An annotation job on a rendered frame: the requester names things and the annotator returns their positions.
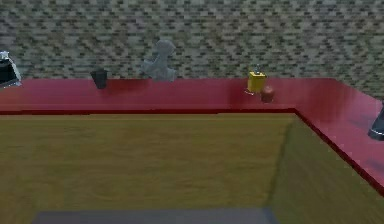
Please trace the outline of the yellow soap dispenser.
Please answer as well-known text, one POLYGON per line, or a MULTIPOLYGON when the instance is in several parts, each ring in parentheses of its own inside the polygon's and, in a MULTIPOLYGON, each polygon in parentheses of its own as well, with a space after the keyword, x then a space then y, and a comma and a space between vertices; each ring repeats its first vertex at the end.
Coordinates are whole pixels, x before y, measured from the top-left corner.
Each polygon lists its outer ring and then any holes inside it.
POLYGON ((265 84, 266 75, 261 71, 257 64, 249 73, 247 81, 247 91, 251 94, 260 92, 265 84))

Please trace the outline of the dark grey bottle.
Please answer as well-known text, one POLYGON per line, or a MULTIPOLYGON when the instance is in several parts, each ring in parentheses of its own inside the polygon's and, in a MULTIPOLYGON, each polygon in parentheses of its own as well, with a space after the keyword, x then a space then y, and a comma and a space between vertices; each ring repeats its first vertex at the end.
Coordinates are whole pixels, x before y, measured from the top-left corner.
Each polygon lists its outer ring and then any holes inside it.
POLYGON ((368 130, 368 136, 377 141, 384 141, 384 106, 368 130))

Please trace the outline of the red apple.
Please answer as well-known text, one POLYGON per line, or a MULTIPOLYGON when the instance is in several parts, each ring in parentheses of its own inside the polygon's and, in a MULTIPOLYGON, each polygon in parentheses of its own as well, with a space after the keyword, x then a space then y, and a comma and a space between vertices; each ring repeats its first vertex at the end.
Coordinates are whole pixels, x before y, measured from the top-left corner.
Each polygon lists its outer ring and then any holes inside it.
POLYGON ((271 103, 274 99, 275 90, 271 86, 265 86, 261 93, 260 98, 264 103, 271 103))

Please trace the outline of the black cup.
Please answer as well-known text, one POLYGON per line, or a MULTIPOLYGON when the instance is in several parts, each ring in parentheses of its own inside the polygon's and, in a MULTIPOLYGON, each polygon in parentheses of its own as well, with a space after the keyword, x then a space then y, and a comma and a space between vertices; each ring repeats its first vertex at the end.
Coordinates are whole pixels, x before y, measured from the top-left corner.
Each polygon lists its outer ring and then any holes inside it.
POLYGON ((91 77, 97 89, 104 89, 107 86, 107 71, 105 69, 92 71, 91 77))

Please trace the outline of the black silver appliance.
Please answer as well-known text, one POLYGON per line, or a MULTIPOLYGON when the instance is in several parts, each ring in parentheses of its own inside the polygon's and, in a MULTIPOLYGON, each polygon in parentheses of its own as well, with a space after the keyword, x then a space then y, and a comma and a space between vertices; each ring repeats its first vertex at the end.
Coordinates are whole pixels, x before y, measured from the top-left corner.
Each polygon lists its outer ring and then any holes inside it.
POLYGON ((9 57, 8 51, 0 51, 0 88, 21 85, 21 74, 9 57))

